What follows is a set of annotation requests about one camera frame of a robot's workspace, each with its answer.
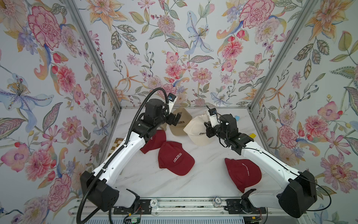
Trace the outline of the cream Colorado baseball cap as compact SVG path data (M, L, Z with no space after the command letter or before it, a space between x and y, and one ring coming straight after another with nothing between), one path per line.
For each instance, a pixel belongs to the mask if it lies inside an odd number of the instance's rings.
M193 118L183 129L191 141L200 147L207 146L214 141L214 137L207 137L205 122L209 122L209 117L207 114L202 114Z

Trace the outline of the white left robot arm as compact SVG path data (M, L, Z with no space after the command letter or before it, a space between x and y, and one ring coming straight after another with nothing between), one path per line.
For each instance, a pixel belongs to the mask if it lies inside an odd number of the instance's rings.
M176 125L180 116L172 113L177 97L170 94L167 102L150 99L138 111L132 121L124 141L101 165L91 173L84 172L80 177L84 197L77 215L84 210L85 202L93 203L95 211L109 211L113 207L137 209L139 196L129 189L120 190L115 183L132 157L156 134L157 128L164 123Z

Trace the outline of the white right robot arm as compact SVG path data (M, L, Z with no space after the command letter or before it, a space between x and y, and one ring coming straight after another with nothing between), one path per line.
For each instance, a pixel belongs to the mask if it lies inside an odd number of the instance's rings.
M244 194L255 208L282 209L294 218L300 218L317 201L316 183L309 171L300 172L265 151L253 138L240 133L237 121L231 114L207 112L207 137L218 137L223 147L251 160L280 186L278 190L255 191Z

